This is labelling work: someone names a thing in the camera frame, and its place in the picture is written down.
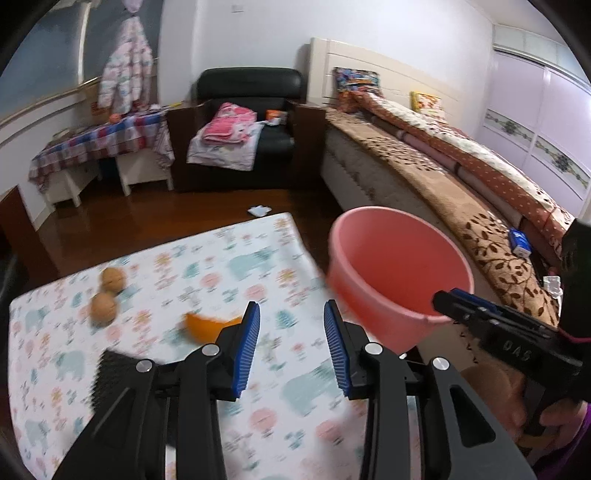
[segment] metal screw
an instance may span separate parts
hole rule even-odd
[[[445,358],[438,356],[433,359],[433,366],[438,370],[447,370],[449,368],[449,362]]]
[[[205,356],[216,356],[220,352],[220,347],[215,343],[208,343],[201,349],[201,353]]]
[[[379,343],[368,343],[365,345],[365,351],[370,355],[379,355],[384,349]]]
[[[150,370],[152,370],[152,362],[150,360],[140,360],[135,365],[135,369],[141,374],[149,372]]]

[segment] purple sleeve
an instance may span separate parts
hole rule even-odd
[[[587,414],[576,437],[566,447],[553,452],[547,457],[542,457],[535,465],[534,470],[538,480],[553,480],[568,463],[574,451],[591,426],[591,404],[587,405]]]

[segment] wooden bed frame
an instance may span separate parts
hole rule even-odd
[[[308,75],[308,101],[327,106],[336,103],[335,67],[371,70],[379,73],[384,96],[410,108],[410,92],[440,97],[451,125],[460,125],[464,101],[460,92],[421,70],[386,55],[348,43],[313,38]]]

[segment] bucket rim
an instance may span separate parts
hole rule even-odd
[[[466,271],[468,272],[469,293],[474,293],[474,275],[472,274],[472,269],[470,268],[470,264],[468,263],[466,257],[464,256],[462,251],[457,247],[457,245],[452,240],[450,240],[447,237],[447,235],[445,235],[441,230],[439,230],[435,226],[431,225],[426,220],[423,220],[422,218],[419,218],[418,216],[413,215],[412,213],[408,213],[403,210],[398,210],[395,208],[370,205],[370,206],[353,208],[353,209],[347,210],[346,212],[339,215],[339,217],[333,223],[333,226],[330,228],[330,233],[329,233],[330,262],[335,261],[334,260],[335,253],[338,253],[339,258],[341,259],[341,260],[339,260],[339,264],[345,270],[347,275],[352,277],[358,283],[359,287],[366,294],[368,294],[370,296],[375,296],[377,302],[382,307],[385,307],[387,309],[396,310],[399,313],[404,314],[405,316],[409,316],[409,317],[416,319],[416,320],[426,321],[431,324],[449,323],[451,321],[451,319],[445,315],[427,315],[424,313],[419,313],[419,312],[415,312],[413,310],[409,310],[408,308],[403,307],[402,305],[399,305],[398,303],[393,302],[392,300],[388,299],[387,297],[382,295],[380,292],[378,292],[371,285],[369,285],[363,279],[363,277],[361,275],[359,275],[357,273],[357,271],[353,268],[353,266],[351,265],[351,263],[349,262],[349,260],[345,256],[343,248],[340,245],[337,245],[335,239],[336,239],[338,232],[342,228],[344,221],[346,221],[346,219],[348,217],[350,217],[358,212],[364,211],[364,210],[387,210],[389,212],[396,212],[396,213],[402,214],[404,216],[410,217],[414,220],[417,220],[420,223],[422,223],[423,225],[425,225],[426,227],[435,230],[452,247],[452,249],[456,252],[458,257],[462,260],[462,263],[464,264],[464,267],[466,268]]]

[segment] orange object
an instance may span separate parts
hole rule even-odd
[[[236,317],[229,322],[214,317],[205,317],[197,313],[184,314],[185,327],[198,343],[215,343],[223,328],[237,325],[242,317]]]
[[[287,112],[282,110],[267,110],[267,117],[265,118],[268,122],[274,120],[275,118],[279,119],[279,123],[284,125],[287,120]]]

